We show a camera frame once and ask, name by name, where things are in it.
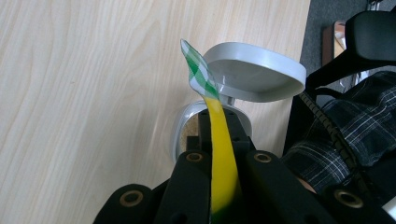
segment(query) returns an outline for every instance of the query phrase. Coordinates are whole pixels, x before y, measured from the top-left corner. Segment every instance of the yellow strip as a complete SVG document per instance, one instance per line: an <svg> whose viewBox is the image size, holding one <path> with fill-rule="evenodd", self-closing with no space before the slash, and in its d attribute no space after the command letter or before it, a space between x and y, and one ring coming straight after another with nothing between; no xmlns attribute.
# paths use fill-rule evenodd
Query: yellow strip
<svg viewBox="0 0 396 224"><path fill-rule="evenodd" d="M227 207L239 187L238 171L233 145L221 102L217 99L204 97L209 110L212 132L212 214Z"/></svg>

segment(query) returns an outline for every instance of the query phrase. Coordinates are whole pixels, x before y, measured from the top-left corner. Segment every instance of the screw hole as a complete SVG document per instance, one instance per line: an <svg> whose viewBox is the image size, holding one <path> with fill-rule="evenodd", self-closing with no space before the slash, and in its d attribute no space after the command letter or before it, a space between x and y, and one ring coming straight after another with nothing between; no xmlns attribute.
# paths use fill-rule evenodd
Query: screw hole
<svg viewBox="0 0 396 224"><path fill-rule="evenodd" d="M363 207L363 200L356 196L353 193L350 193L346 190L343 189L338 189L334 192L334 197L335 199L339 202L342 203L343 205L346 205L351 208L361 208Z"/></svg>
<svg viewBox="0 0 396 224"><path fill-rule="evenodd" d="M139 190L130 190L120 197L120 204L124 207L133 207L143 201L143 193Z"/></svg>

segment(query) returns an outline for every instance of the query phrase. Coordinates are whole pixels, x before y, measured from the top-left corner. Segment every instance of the white plastic object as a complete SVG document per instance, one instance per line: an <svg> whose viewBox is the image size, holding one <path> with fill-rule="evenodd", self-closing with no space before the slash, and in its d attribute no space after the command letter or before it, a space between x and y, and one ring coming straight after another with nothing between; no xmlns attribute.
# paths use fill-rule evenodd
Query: white plastic object
<svg viewBox="0 0 396 224"><path fill-rule="evenodd" d="M304 90L305 68L268 49L228 42L211 48L204 58L222 95L263 103L286 99Z"/></svg>

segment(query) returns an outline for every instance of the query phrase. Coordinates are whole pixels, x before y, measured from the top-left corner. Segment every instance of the wooden table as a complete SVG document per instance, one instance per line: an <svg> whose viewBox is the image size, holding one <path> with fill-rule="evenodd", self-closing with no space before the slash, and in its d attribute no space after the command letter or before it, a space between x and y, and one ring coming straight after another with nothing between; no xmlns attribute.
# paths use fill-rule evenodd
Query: wooden table
<svg viewBox="0 0 396 224"><path fill-rule="evenodd" d="M0 1L0 223L92 223L117 188L173 169L200 52L245 42L299 61L309 0ZM280 155L290 99L236 102Z"/></svg>

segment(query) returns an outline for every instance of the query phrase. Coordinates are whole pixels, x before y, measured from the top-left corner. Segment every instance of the green checkered paper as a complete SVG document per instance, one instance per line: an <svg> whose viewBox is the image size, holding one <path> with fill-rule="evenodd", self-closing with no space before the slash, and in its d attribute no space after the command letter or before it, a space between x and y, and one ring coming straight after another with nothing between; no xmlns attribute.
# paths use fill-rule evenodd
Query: green checkered paper
<svg viewBox="0 0 396 224"><path fill-rule="evenodd" d="M203 96L219 99L218 86L207 67L205 59L183 39L181 40L181 51L189 65L191 87Z"/></svg>

